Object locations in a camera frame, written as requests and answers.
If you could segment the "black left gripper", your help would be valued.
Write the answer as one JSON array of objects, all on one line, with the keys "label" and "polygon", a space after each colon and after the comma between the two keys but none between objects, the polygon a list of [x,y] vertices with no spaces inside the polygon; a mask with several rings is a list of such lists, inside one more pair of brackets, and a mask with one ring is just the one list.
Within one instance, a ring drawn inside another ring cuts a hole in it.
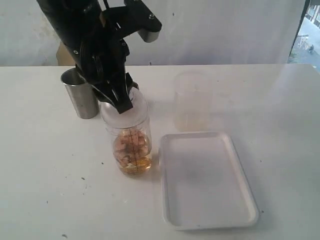
[{"label": "black left gripper", "polygon": [[130,51],[124,38],[114,39],[104,32],[76,33],[74,43],[79,50],[78,68],[95,89],[98,100],[117,110],[128,108],[134,81],[125,70]]}]

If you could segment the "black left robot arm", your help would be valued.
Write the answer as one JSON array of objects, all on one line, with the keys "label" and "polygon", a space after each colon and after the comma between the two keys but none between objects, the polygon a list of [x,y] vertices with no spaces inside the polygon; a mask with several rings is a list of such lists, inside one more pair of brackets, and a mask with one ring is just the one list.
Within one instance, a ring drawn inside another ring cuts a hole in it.
[{"label": "black left robot arm", "polygon": [[116,28],[102,21],[97,0],[39,0],[38,5],[71,54],[78,75],[101,102],[119,114],[131,108],[125,61],[129,49],[115,36]]}]

